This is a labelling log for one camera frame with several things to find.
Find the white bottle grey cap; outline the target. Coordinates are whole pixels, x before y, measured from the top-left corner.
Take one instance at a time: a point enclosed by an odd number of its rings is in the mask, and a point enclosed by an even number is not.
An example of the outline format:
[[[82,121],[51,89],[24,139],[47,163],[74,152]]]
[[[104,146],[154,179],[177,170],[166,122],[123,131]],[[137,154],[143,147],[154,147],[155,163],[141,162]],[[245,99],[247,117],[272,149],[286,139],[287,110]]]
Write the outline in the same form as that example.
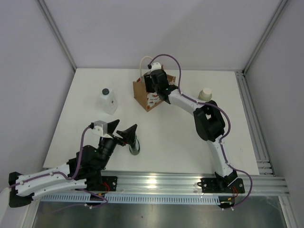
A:
[[[102,89],[100,100],[103,110],[110,115],[113,115],[118,107],[114,91],[110,88]]]

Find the sage green lotion bottle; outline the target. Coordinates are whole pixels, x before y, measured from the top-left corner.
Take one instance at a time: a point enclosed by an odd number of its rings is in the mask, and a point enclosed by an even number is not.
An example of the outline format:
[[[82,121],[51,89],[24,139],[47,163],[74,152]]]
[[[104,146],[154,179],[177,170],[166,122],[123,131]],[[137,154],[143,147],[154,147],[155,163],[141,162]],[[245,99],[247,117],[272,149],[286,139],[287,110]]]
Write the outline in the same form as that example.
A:
[[[201,101],[210,101],[212,99],[212,89],[211,88],[204,88],[200,91],[198,99]]]

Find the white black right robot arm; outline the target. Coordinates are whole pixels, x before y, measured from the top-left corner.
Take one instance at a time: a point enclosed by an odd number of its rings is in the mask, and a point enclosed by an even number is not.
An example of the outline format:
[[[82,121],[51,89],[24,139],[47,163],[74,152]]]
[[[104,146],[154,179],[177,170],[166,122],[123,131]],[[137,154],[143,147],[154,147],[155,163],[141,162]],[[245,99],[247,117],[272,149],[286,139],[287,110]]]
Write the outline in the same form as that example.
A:
[[[204,103],[184,94],[178,86],[168,81],[161,66],[150,67],[143,78],[148,92],[156,93],[162,101],[180,107],[194,117],[196,132],[208,143],[213,155],[216,186],[221,192],[229,191],[238,175],[231,167],[223,145],[226,125],[221,114],[222,109],[212,100]]]

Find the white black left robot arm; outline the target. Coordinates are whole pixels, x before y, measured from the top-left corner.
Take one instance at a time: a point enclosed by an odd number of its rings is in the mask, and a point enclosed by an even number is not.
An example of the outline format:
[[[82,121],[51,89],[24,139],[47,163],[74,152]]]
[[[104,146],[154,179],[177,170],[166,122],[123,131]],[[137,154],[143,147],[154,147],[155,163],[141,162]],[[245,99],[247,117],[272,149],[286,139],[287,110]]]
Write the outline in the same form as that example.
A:
[[[133,155],[140,151],[137,125],[124,131],[117,130],[119,120],[95,121],[82,132],[76,156],[62,165],[38,173],[9,174],[9,199],[11,208],[29,205],[46,195],[65,190],[88,193],[106,203],[105,194],[115,192],[118,178],[101,174],[117,146],[128,146]]]

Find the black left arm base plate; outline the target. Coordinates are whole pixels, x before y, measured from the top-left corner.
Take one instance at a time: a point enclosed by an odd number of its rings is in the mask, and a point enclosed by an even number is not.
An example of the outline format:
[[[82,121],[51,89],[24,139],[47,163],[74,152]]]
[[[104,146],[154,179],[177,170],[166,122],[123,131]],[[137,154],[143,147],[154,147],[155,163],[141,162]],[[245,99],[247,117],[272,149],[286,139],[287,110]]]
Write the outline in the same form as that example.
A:
[[[117,176],[96,175],[87,179],[85,189],[88,191],[115,192],[117,181]]]

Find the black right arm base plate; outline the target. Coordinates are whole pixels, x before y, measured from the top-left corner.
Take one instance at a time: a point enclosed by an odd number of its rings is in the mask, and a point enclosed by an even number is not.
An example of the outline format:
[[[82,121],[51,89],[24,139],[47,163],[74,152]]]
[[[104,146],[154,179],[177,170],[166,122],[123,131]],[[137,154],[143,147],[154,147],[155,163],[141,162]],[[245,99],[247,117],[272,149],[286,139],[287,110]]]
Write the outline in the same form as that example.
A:
[[[241,178],[237,178],[228,185],[220,182],[217,178],[201,178],[197,185],[201,187],[203,193],[233,193],[233,190],[237,190],[236,193],[245,193]]]

